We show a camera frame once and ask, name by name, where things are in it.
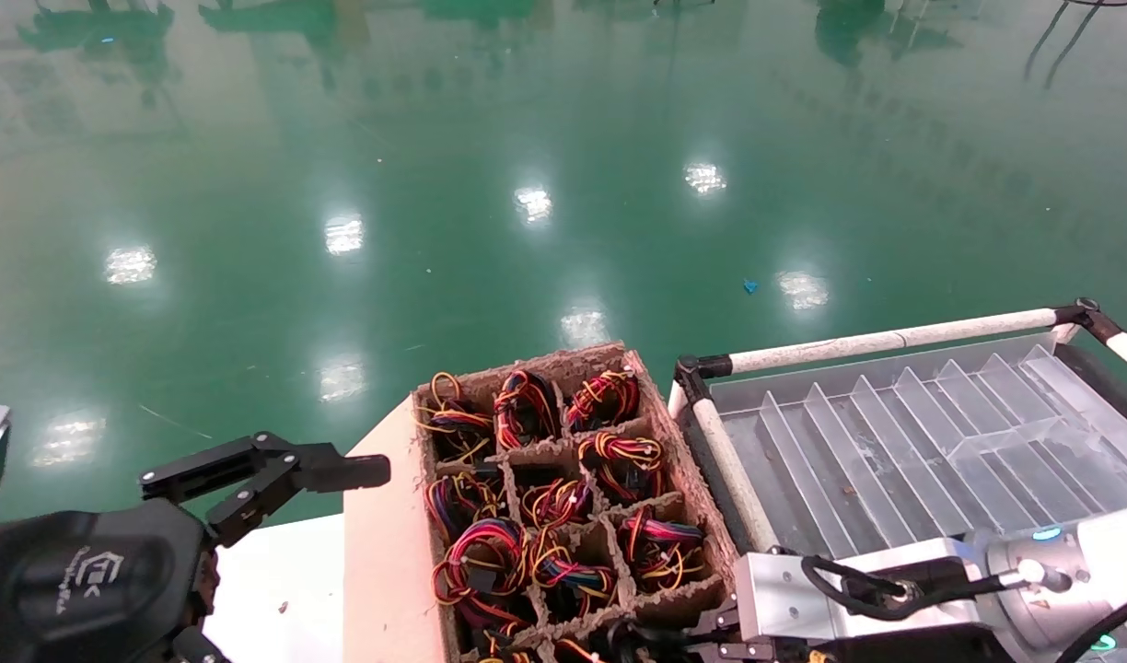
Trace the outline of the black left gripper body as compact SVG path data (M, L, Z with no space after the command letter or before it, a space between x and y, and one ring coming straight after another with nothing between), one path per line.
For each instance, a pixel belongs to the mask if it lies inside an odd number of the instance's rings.
M213 611L215 545L167 500L0 523L0 662L180 662Z

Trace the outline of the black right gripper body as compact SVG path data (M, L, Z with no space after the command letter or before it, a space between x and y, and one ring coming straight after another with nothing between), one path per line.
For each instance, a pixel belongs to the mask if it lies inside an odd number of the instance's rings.
M938 628L826 638L824 626L781 625L775 638L804 649L804 662L1013 662L988 629L959 624Z

